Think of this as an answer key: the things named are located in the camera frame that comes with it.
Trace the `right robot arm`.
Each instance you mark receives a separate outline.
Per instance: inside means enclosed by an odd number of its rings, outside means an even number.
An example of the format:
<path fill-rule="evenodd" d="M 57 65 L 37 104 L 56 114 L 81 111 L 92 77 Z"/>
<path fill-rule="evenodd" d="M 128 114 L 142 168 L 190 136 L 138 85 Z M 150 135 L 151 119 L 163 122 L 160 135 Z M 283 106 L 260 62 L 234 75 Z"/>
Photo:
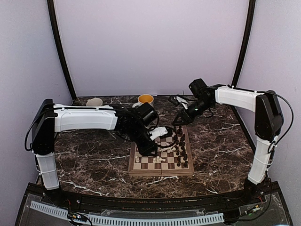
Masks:
<path fill-rule="evenodd" d="M 265 178 L 273 145 L 276 144 L 284 123 L 282 110 L 276 93 L 249 91 L 217 84 L 196 86 L 190 89 L 197 99 L 187 109 L 182 109 L 174 119 L 173 126 L 188 125 L 205 110 L 216 103 L 240 107 L 255 113 L 255 134 L 257 139 L 254 160 L 247 180 L 255 185 Z"/>

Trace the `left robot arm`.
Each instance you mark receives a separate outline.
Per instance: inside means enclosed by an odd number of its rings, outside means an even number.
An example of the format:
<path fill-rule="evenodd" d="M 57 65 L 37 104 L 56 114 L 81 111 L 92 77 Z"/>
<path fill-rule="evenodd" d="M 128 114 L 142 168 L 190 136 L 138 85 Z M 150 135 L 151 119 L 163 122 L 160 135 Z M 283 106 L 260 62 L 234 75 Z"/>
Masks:
<path fill-rule="evenodd" d="M 56 205 L 63 205 L 66 194 L 59 189 L 54 157 L 56 134 L 79 129 L 117 131 L 128 136 L 148 155 L 157 149 L 155 137 L 147 128 L 154 120 L 158 120 L 158 114 L 149 103 L 130 108 L 123 105 L 70 106 L 45 99 L 28 128 L 24 148 L 36 157 L 48 198 Z"/>

